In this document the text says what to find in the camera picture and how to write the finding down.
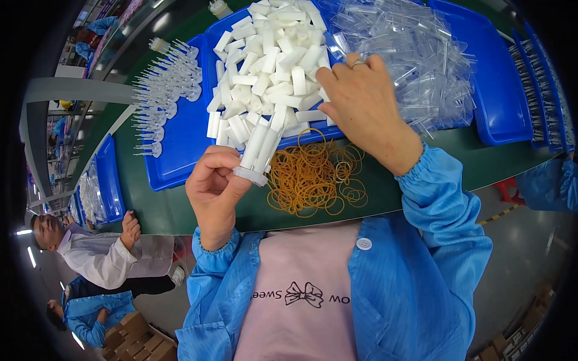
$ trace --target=woman's right hand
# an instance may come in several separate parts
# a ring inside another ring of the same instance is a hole
[[[373,155],[396,176],[403,176],[423,152],[420,137],[399,116],[393,83],[382,58],[371,55],[353,66],[359,54],[349,54],[347,65],[320,68],[317,81],[331,102],[319,110],[331,117],[351,142]]]
[[[239,164],[239,152],[233,148],[210,146],[185,183],[207,251],[227,244],[235,227],[235,206],[251,187],[251,181],[233,175]]]

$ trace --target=pink shirt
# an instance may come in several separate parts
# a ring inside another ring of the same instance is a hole
[[[267,234],[235,361],[357,359],[347,264],[360,227]]]

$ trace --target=blue jacket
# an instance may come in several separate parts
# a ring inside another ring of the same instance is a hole
[[[70,284],[78,282],[81,277],[82,276],[75,278]],[[62,291],[60,304],[64,309],[62,321],[67,325],[68,329],[92,347],[99,348],[102,348],[102,344],[105,341],[106,330],[118,325],[123,317],[135,311],[132,305],[131,291],[117,293],[115,295],[77,298],[66,303],[65,293]],[[98,311],[103,307],[110,311],[104,325],[100,321],[97,321]]]
[[[363,220],[348,270],[359,360],[459,360],[475,330],[473,291],[492,250],[476,217],[480,199],[462,192],[462,165],[424,145],[418,164],[397,177],[403,213]],[[192,241],[197,259],[187,279],[191,308],[179,360],[231,360],[251,300],[264,232],[234,230],[220,250]]]
[[[104,17],[102,19],[95,20],[92,23],[90,23],[89,25],[87,25],[86,29],[92,31],[93,33],[95,33],[97,35],[104,35],[106,33],[106,31],[108,30],[108,28],[110,28],[111,25],[114,24],[116,19],[117,19],[116,16]],[[81,57],[83,57],[87,61],[88,61],[89,56],[95,50],[96,49],[91,48],[90,45],[88,45],[87,43],[83,43],[83,42],[76,43],[76,54],[80,55]]]

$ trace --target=white sneaker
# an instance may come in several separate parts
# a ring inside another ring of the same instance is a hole
[[[181,266],[177,266],[177,268],[175,268],[175,272],[173,272],[173,276],[171,276],[171,281],[173,281],[173,283],[177,287],[179,287],[181,284],[183,284],[184,270]]]

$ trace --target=bow graphic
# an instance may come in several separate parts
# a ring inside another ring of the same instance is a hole
[[[307,282],[305,284],[305,292],[303,292],[294,281],[291,283],[291,286],[287,288],[286,292],[285,306],[289,306],[291,303],[297,300],[305,299],[311,306],[315,308],[321,308],[321,302],[323,302],[323,292],[312,285],[311,282]]]

